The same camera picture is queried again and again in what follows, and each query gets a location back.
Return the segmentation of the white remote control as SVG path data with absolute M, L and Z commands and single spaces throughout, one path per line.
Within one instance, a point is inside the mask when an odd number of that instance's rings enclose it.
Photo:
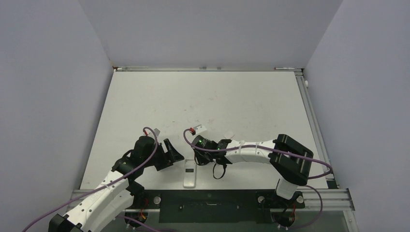
M 191 189 L 196 186 L 196 162 L 193 159 L 185 161 L 183 187 Z

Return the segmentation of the white battery cover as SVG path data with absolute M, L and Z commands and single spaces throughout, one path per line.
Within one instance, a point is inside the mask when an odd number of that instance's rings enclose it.
M 225 139 L 232 139 L 234 136 L 235 136 L 235 134 L 231 130 L 224 134 Z

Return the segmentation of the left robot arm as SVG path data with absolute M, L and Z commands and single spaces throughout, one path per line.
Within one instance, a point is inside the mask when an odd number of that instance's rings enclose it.
M 184 160 L 169 139 L 159 143 L 155 138 L 141 136 L 134 148 L 113 165 L 107 176 L 83 196 L 83 200 L 64 215 L 56 214 L 49 222 L 50 232 L 99 232 L 121 211 L 138 208 L 144 201 L 145 188 L 136 182 L 144 169 L 157 171 Z

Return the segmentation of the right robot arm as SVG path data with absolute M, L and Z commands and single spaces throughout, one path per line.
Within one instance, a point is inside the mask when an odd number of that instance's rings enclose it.
M 296 189 L 307 184 L 314 156 L 310 149 L 286 134 L 263 142 L 231 139 L 215 142 L 198 135 L 192 144 L 201 164 L 215 162 L 224 168 L 239 162 L 271 164 L 281 175 L 273 194 L 274 203 L 280 207 L 287 206 Z

